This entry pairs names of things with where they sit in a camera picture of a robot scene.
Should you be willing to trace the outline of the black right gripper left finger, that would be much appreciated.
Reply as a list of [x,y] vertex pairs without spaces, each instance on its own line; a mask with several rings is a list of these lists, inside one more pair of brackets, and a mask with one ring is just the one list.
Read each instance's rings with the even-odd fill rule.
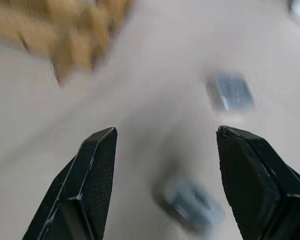
[[22,240],[103,240],[113,188],[118,131],[84,140],[53,179]]

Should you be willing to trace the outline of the grey metal block lower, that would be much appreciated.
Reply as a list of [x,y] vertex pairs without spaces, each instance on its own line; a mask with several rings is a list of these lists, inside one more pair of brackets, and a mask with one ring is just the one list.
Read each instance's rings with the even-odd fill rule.
[[203,233],[225,218],[220,204],[185,177],[162,179],[153,189],[153,198],[172,219],[190,232]]

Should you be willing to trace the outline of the grey metal block upper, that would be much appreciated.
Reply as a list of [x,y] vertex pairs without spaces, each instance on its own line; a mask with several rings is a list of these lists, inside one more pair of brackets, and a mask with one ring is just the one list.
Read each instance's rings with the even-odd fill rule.
[[212,106],[218,111],[248,111],[255,106],[247,80],[238,72],[216,72],[209,75],[206,90]]

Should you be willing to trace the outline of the pile of wooden blocks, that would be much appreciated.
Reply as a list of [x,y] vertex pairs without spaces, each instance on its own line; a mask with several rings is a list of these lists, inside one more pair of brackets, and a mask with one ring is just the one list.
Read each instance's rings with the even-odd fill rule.
[[91,71],[134,0],[0,0],[0,40],[50,57],[64,85],[73,69]]

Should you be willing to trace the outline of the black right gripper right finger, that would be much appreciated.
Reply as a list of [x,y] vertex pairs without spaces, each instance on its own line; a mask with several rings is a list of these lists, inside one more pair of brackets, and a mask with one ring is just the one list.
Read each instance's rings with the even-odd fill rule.
[[243,240],[300,240],[300,174],[262,137],[220,126],[226,199]]

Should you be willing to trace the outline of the grey metal block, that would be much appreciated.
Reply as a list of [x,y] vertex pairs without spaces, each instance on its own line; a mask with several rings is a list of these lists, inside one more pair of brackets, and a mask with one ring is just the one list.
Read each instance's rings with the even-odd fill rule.
[[238,72],[216,72],[209,75],[206,90],[212,106],[218,111],[248,111],[255,106],[247,80]]
[[153,198],[172,219],[190,232],[203,233],[225,218],[220,204],[185,177],[162,179],[153,189]]

